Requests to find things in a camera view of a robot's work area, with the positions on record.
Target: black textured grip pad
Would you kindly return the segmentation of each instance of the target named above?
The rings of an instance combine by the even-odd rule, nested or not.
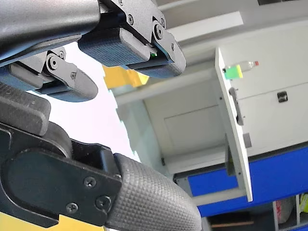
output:
[[[141,63],[150,58],[147,47],[123,28],[88,33],[78,41],[78,46],[105,66]]]
[[[123,185],[107,227],[120,231],[200,231],[201,216],[179,186],[155,170],[115,154]]]
[[[51,104],[36,95],[0,83],[0,122],[43,136],[48,128]]]

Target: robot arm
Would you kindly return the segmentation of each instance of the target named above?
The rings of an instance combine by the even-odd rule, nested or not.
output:
[[[191,198],[166,177],[49,122],[50,103],[82,102],[95,83],[65,44],[152,77],[186,61],[150,0],[3,0],[0,6],[0,212],[50,227],[59,215],[120,231],[200,231]]]
[[[180,75],[186,61],[150,0],[14,0],[0,8],[0,66],[78,41],[106,66],[152,77]]]

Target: screw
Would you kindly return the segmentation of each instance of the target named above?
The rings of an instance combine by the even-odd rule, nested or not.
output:
[[[75,79],[76,78],[76,72],[72,72],[71,73],[71,79]]]
[[[134,18],[133,18],[133,16],[131,14],[128,15],[128,23],[130,25],[134,25]]]
[[[109,196],[100,196],[95,201],[95,206],[99,210],[105,210],[106,212],[109,212],[111,208],[111,199]]]
[[[63,52],[63,51],[60,51],[60,52],[59,52],[59,57],[60,57],[60,59],[64,59],[65,54],[64,54],[64,52]]]
[[[78,205],[76,203],[69,203],[66,206],[66,211],[69,214],[74,214],[74,213],[76,213],[78,211]]]
[[[162,18],[162,20],[161,20],[161,24],[162,24],[162,26],[163,26],[163,28],[165,28],[165,20]]]
[[[48,64],[51,70],[56,70],[58,68],[58,63],[55,57],[51,57],[48,60]]]
[[[163,39],[164,37],[164,34],[163,34],[163,27],[160,25],[160,24],[157,24],[154,28],[154,32],[155,32],[155,35],[157,37],[158,40],[161,40]]]
[[[83,180],[83,184],[86,186],[87,189],[92,189],[96,185],[96,179],[94,177],[86,177]]]

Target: white cabinet panel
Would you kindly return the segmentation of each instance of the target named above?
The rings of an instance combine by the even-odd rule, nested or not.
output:
[[[218,106],[166,118],[165,124],[176,153],[198,151],[225,142]]]
[[[146,108],[149,113],[151,123],[153,125],[157,140],[161,147],[162,154],[164,156],[174,155],[174,154],[184,154],[187,151],[196,151],[196,137],[189,137],[185,141],[185,149],[180,141],[185,140],[186,137],[179,132],[184,124],[189,124],[189,127],[193,128],[203,128],[204,123],[208,123],[201,116],[196,115],[196,118],[190,119],[190,116],[183,116],[180,121],[183,123],[176,131],[167,127],[174,126],[177,123],[176,117],[179,115],[190,114],[190,112],[195,112],[198,110],[203,110],[205,108],[213,107],[217,105],[215,98],[215,93],[212,88],[210,81],[205,81],[199,84],[191,85],[182,89],[174,90],[165,94],[161,94],[149,99],[144,100]],[[200,133],[198,140],[204,140],[208,138],[209,131],[204,131]]]
[[[288,101],[278,103],[277,93],[286,91]],[[308,84],[289,87],[239,100],[244,133],[249,132],[256,155],[308,141]]]
[[[221,46],[226,65],[258,60],[260,66],[232,81],[238,98],[279,90],[308,82],[308,27],[272,31]]]

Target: blue panel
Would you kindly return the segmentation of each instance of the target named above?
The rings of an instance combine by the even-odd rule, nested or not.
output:
[[[225,169],[188,177],[188,182],[193,196],[233,189],[238,186],[236,177],[229,177]]]
[[[292,230],[292,231],[308,231],[308,226],[304,226],[302,228],[298,228],[298,229],[295,229],[295,230]]]
[[[203,217],[231,212],[246,207],[256,206],[291,195],[308,192],[308,148],[277,155],[250,163],[251,182],[254,201],[247,202],[246,197],[224,202],[199,206]],[[189,178],[193,195],[211,192],[213,185],[232,185],[232,179],[223,179],[221,170]]]

